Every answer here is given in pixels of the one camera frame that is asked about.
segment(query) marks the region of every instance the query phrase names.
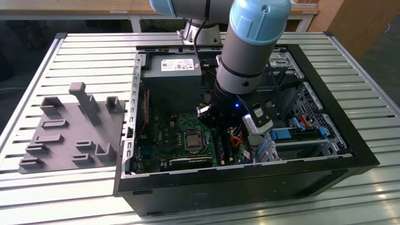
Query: aluminum work table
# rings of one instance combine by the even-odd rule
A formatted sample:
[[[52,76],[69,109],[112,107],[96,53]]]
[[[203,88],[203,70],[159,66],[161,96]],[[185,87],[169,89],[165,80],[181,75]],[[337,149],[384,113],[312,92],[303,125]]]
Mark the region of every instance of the aluminum work table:
[[[0,224],[391,224],[400,221],[400,110],[335,37],[285,33],[299,44],[367,141],[380,166],[316,197],[140,218],[112,196],[115,167],[19,174],[43,114],[44,96],[61,102],[71,82],[96,100],[129,100],[136,46],[179,45],[173,33],[57,35],[0,137]]]

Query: green circuit board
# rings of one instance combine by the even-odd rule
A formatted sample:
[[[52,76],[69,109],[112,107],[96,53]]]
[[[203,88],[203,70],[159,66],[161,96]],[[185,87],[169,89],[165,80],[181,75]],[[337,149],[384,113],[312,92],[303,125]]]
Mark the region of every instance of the green circuit board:
[[[195,154],[185,150],[184,135],[188,129],[201,131],[203,150]],[[191,157],[211,157],[212,166],[217,166],[211,130],[197,120],[196,115],[180,114],[171,118],[156,116],[152,145],[140,148],[141,171],[159,172],[163,161]]]

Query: light blue joint cap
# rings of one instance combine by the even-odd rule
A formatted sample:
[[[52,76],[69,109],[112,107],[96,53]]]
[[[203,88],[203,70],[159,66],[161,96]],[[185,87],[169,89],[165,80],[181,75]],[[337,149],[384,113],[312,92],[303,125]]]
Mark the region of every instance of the light blue joint cap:
[[[285,31],[291,0],[235,0],[229,23],[233,32],[252,45],[268,45]]]
[[[149,4],[156,13],[176,17],[172,0],[149,0]]]

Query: power supply label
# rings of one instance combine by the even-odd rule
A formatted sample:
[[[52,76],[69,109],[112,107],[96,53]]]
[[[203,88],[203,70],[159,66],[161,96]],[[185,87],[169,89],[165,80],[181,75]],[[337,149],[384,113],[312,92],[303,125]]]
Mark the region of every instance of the power supply label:
[[[161,71],[195,70],[193,59],[176,59],[161,61]]]

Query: open computer tower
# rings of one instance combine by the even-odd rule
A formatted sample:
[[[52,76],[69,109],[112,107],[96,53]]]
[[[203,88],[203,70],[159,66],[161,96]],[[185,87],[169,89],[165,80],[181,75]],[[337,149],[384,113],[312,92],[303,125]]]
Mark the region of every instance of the open computer tower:
[[[192,46],[137,47],[115,195],[140,216],[308,197],[379,165],[297,45],[276,46],[257,88],[273,129],[204,126],[221,46],[199,48],[203,68]]]

